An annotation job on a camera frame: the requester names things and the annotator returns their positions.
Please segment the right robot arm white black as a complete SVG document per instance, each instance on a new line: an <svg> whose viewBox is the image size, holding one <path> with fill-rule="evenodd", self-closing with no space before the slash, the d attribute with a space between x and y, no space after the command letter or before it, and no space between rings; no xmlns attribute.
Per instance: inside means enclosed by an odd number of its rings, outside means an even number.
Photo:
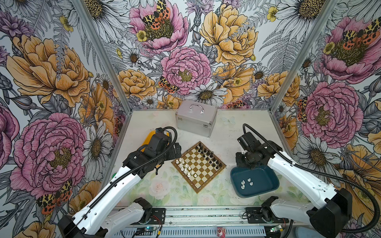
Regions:
<svg viewBox="0 0 381 238"><path fill-rule="evenodd" d="M297 203L271 197L264 204L265 212L276 218L287 218L311 225L326 238L335 238L351 219L352 195L336 189L306 169L301 169L286 152L272 141L261 143L247 132L237 141L245 153L236 153L237 166L254 171L260 165L272 169L291 182L305 195L308 203Z"/></svg>

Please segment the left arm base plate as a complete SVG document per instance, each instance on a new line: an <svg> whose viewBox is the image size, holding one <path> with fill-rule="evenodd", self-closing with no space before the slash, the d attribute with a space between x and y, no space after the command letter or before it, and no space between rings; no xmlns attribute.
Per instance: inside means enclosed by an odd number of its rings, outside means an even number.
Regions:
<svg viewBox="0 0 381 238"><path fill-rule="evenodd" d="M148 224L150 225L164 225L166 218L166 208L152 208Z"/></svg>

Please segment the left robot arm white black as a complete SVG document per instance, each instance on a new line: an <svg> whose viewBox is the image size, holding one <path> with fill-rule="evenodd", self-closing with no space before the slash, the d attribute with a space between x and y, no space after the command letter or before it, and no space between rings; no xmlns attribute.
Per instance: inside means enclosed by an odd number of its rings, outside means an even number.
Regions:
<svg viewBox="0 0 381 238"><path fill-rule="evenodd" d="M181 156L174 127L157 128L148 144L131 152L115 176L85 207L65 215L58 223L63 238L108 238L127 225L146 224L152 218L152 205L137 198L115 214L111 211L121 199L151 171Z"/></svg>

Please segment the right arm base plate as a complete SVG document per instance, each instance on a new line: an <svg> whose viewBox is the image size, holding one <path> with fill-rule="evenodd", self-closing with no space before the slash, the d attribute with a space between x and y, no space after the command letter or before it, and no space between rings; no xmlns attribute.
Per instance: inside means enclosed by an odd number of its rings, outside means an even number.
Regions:
<svg viewBox="0 0 381 238"><path fill-rule="evenodd" d="M245 215L249 224L254 223L277 223L288 224L289 219L278 218L269 208L263 207L246 207Z"/></svg>

